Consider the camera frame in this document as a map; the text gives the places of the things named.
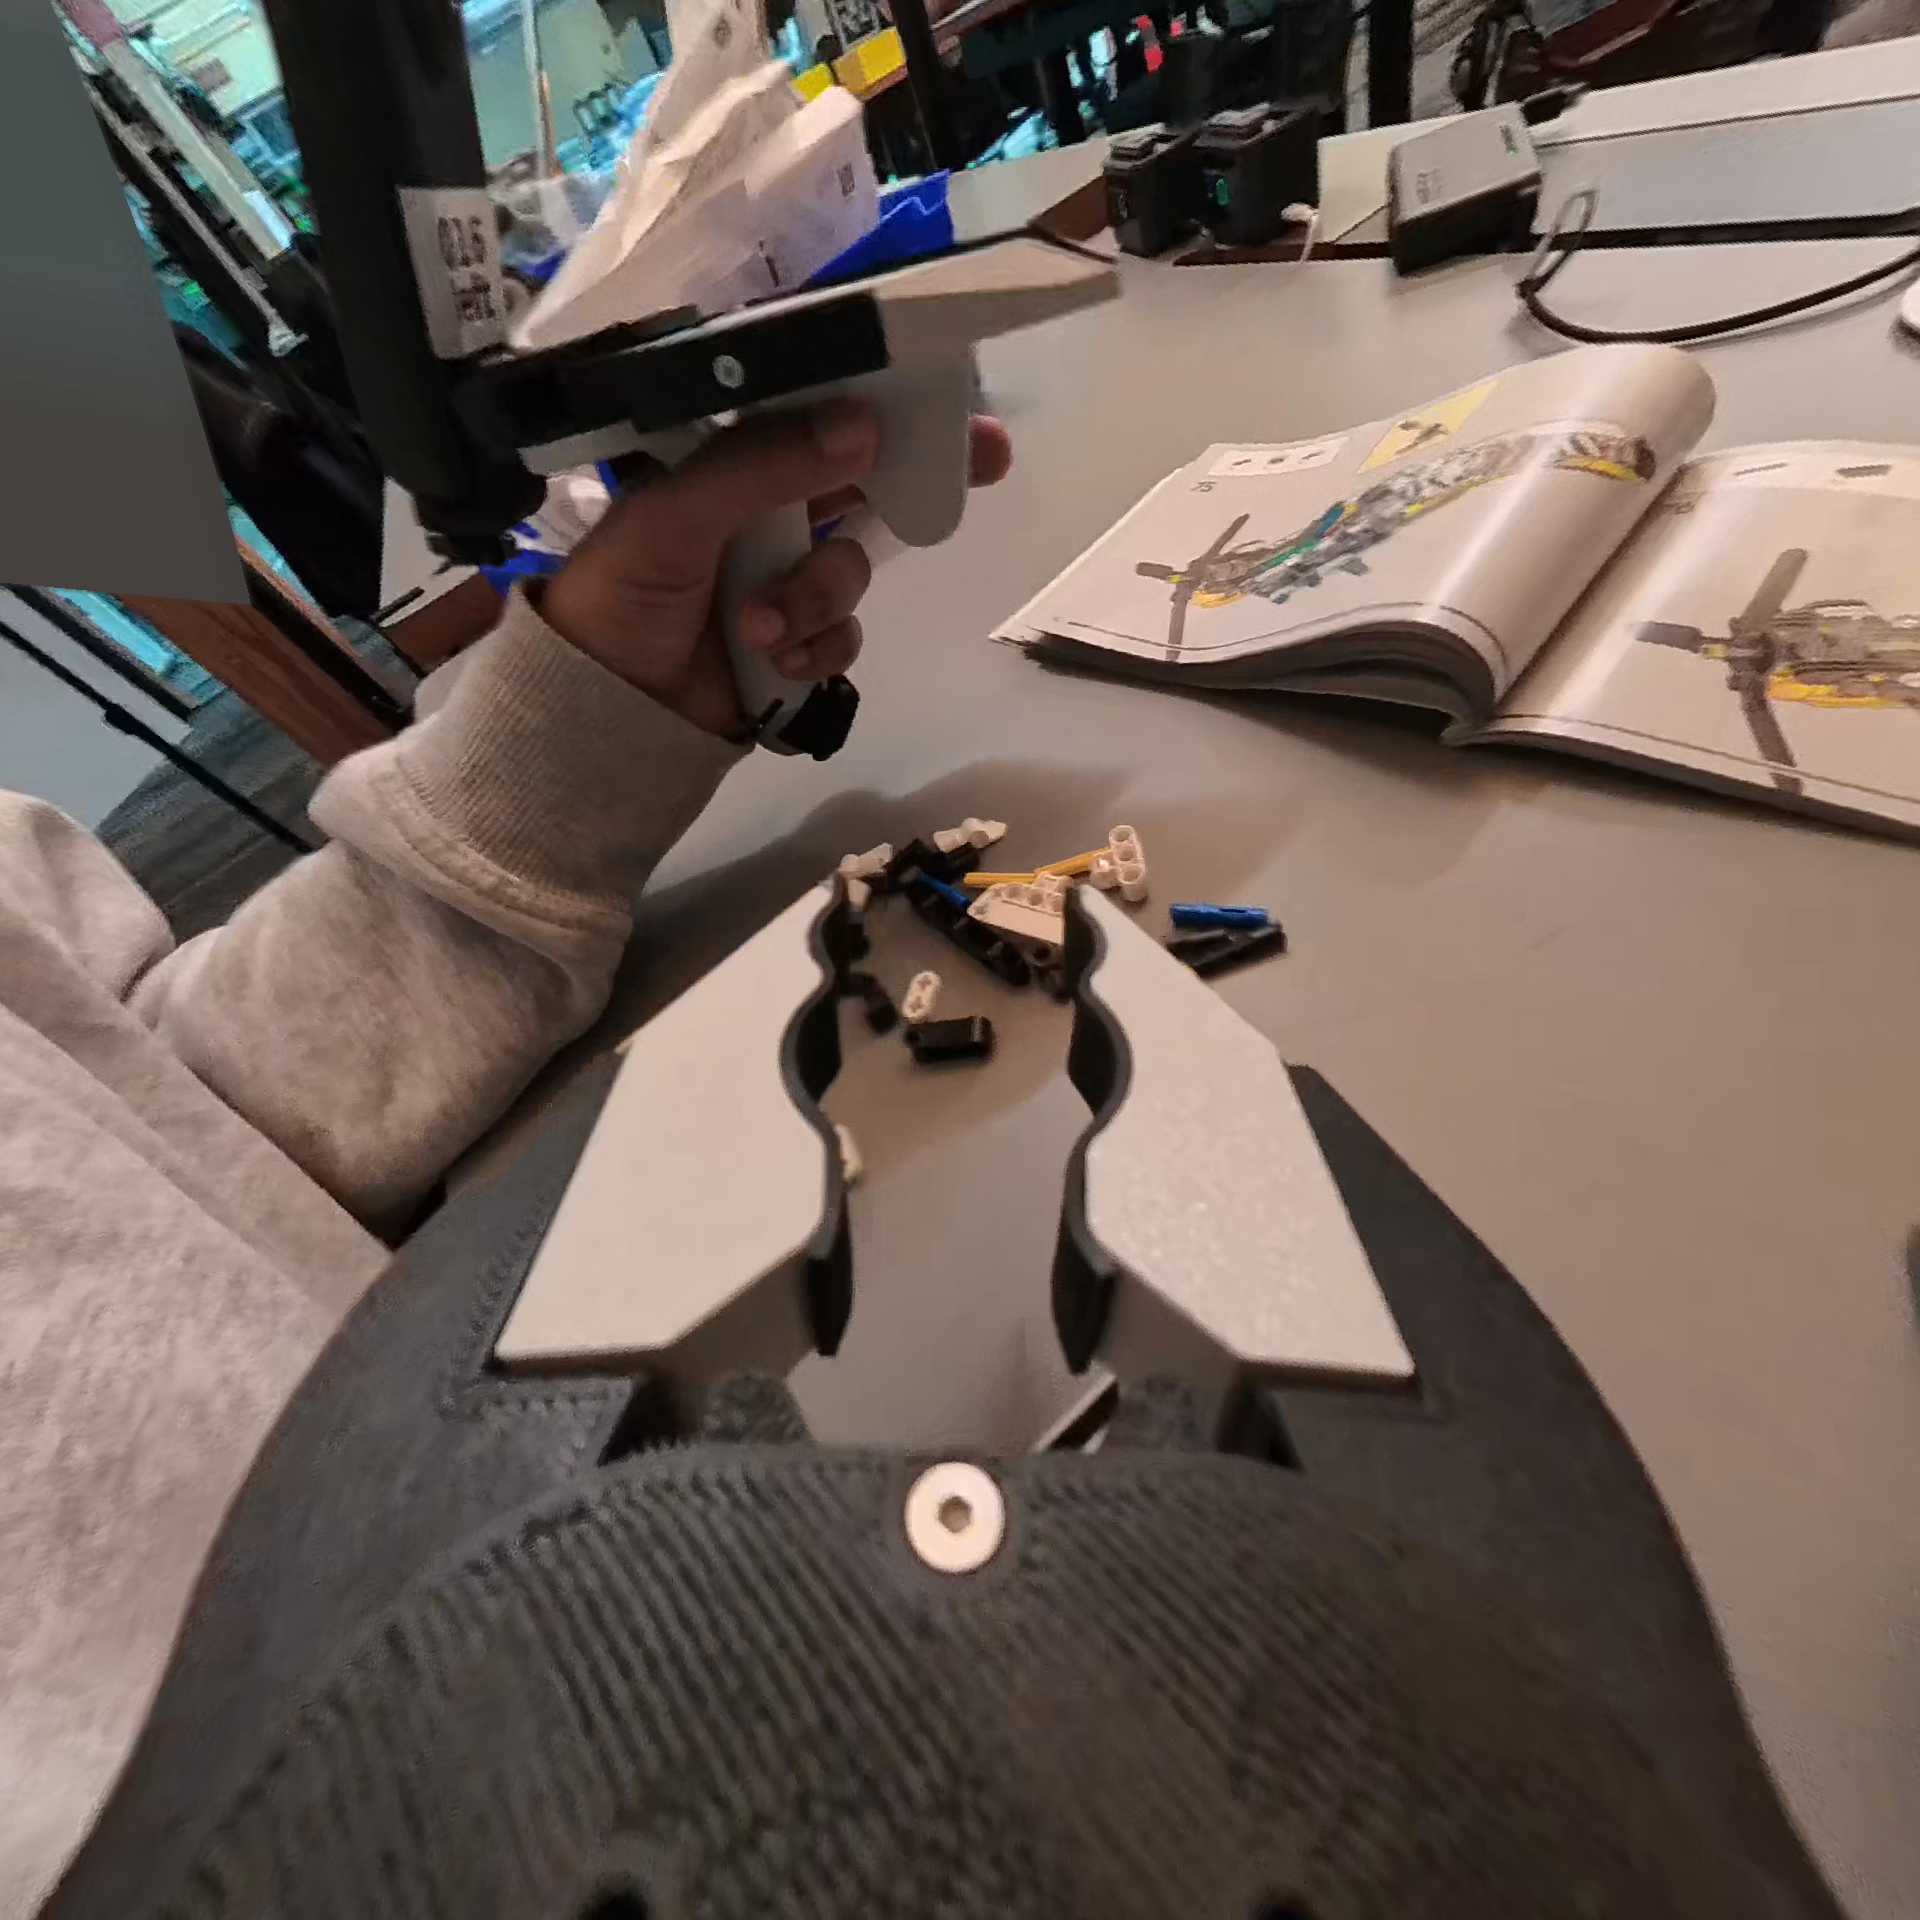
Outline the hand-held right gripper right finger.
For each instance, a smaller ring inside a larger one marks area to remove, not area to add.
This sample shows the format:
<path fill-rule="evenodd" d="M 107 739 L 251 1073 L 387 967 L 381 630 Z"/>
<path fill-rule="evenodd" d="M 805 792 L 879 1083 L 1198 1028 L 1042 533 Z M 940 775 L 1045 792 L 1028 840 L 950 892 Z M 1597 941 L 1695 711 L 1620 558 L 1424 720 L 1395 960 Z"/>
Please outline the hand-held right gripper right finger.
<path fill-rule="evenodd" d="M 1104 896 L 1072 896 L 1050 1318 L 1125 1382 L 1411 1385 L 1418 1367 L 1277 1047 Z"/>

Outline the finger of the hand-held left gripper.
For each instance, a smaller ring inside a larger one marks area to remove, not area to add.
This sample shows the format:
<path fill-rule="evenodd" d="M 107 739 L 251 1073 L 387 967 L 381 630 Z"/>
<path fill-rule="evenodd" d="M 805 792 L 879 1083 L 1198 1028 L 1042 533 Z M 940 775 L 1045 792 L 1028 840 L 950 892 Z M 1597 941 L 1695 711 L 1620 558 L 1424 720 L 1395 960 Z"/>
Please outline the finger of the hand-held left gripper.
<path fill-rule="evenodd" d="M 832 287 L 819 369 L 966 363 L 1012 332 L 1117 299 L 1120 268 L 1050 238 L 1003 235 Z"/>

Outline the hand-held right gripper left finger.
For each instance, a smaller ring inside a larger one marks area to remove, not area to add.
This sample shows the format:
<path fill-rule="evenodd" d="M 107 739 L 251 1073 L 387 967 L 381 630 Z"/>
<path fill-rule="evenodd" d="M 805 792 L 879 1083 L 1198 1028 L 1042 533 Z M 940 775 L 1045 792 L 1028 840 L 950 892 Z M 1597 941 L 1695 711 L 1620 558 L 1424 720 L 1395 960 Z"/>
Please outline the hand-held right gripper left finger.
<path fill-rule="evenodd" d="M 639 1025 L 503 1318 L 504 1373 L 788 1373 L 853 1312 L 851 911 L 808 887 Z"/>

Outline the person's left forearm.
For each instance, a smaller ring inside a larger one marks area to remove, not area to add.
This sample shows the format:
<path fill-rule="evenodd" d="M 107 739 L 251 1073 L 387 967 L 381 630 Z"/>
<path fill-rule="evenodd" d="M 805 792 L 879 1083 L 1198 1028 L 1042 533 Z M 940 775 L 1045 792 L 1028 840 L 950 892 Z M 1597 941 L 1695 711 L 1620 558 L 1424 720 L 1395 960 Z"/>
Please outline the person's left forearm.
<path fill-rule="evenodd" d="M 740 761 L 710 590 L 514 596 L 450 692 L 320 785 L 316 854 L 130 1011 L 376 1231 L 608 1007 L 639 893 Z"/>

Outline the scattered small lego pieces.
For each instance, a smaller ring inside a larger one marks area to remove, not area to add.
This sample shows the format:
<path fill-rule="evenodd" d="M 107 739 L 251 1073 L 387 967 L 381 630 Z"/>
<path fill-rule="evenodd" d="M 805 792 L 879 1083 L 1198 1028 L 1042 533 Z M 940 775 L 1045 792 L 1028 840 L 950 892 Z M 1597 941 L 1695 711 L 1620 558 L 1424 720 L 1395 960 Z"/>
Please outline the scattered small lego pieces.
<path fill-rule="evenodd" d="M 1146 846 L 1136 828 L 1117 822 L 1098 848 L 1030 870 L 982 868 L 981 856 L 1003 835 L 1005 822 L 966 815 L 899 846 L 875 843 L 840 854 L 835 865 L 836 893 L 848 911 L 836 997 L 854 1001 L 875 1037 L 900 1040 L 912 1064 L 982 1064 L 996 1052 L 996 1028 L 987 1014 L 943 1013 L 943 976 L 938 968 L 912 974 L 899 992 L 868 968 L 868 910 L 875 900 L 906 900 L 950 952 L 986 968 L 998 985 L 1066 1001 L 1068 904 L 1087 892 L 1132 904 L 1147 896 Z"/>

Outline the person's left hand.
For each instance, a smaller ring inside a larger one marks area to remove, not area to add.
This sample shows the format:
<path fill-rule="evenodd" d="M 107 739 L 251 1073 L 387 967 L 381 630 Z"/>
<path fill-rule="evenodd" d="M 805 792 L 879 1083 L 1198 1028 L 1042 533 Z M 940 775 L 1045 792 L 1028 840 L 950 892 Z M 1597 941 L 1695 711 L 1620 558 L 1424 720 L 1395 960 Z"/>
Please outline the person's left hand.
<path fill-rule="evenodd" d="M 878 443 L 878 417 L 856 399 L 726 427 L 614 503 L 542 590 L 543 623 L 692 726 L 744 736 L 712 611 L 728 544 L 783 507 L 805 507 L 811 523 L 862 507 Z M 829 536 L 760 587 L 738 628 L 788 681 L 844 677 L 862 648 L 856 611 L 870 579 L 866 552 Z"/>

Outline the blue plastic bin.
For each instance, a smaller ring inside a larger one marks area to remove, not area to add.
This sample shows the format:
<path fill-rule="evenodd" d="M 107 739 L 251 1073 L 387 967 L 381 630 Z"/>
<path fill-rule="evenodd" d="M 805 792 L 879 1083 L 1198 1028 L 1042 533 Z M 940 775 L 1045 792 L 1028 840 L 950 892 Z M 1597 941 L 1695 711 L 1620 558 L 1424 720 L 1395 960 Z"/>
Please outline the blue plastic bin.
<path fill-rule="evenodd" d="M 823 263 L 806 279 L 806 287 L 893 271 L 956 247 L 952 208 L 948 201 L 952 173 L 887 185 L 878 196 L 878 221 L 840 253 Z"/>

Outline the black electronic box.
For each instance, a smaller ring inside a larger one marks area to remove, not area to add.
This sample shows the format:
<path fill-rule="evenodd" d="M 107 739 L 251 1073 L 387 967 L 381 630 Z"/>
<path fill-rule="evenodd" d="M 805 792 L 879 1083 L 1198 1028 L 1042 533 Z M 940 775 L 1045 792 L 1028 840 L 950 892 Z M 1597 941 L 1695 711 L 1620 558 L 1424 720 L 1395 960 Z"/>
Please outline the black electronic box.
<path fill-rule="evenodd" d="M 1117 252 L 1164 255 L 1192 235 L 1227 248 L 1275 240 L 1317 211 L 1325 121 L 1323 101 L 1275 101 L 1115 135 L 1101 195 Z"/>

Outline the crumpled white paper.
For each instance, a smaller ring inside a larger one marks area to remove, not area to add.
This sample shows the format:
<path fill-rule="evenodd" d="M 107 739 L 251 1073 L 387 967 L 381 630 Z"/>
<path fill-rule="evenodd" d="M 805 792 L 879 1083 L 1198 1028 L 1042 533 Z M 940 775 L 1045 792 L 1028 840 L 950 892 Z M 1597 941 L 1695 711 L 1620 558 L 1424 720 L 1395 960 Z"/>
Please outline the crumpled white paper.
<path fill-rule="evenodd" d="M 792 295 L 879 223 L 862 101 L 800 94 L 763 5 L 667 5 L 664 25 L 671 62 L 517 352 Z"/>

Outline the grey power adapter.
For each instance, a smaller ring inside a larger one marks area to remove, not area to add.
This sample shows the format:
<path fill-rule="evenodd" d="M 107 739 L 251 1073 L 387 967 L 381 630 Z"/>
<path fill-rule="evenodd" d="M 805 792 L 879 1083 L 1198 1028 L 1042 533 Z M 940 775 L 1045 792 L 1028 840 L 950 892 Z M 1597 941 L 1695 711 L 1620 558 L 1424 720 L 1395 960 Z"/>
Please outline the grey power adapter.
<path fill-rule="evenodd" d="M 1411 279 L 1528 238 L 1543 167 L 1522 102 L 1424 123 L 1384 158 L 1384 244 Z"/>

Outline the instruction booklet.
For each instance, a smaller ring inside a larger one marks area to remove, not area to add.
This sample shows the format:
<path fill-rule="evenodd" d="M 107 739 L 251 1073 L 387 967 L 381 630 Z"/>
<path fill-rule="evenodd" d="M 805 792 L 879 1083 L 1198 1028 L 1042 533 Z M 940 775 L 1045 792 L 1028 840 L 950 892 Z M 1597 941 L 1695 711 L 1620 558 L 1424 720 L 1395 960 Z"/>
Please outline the instruction booklet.
<path fill-rule="evenodd" d="M 994 632 L 1141 681 L 1397 703 L 1915 839 L 1917 455 L 1700 452 L 1686 352 L 1596 344 L 1214 443 Z"/>

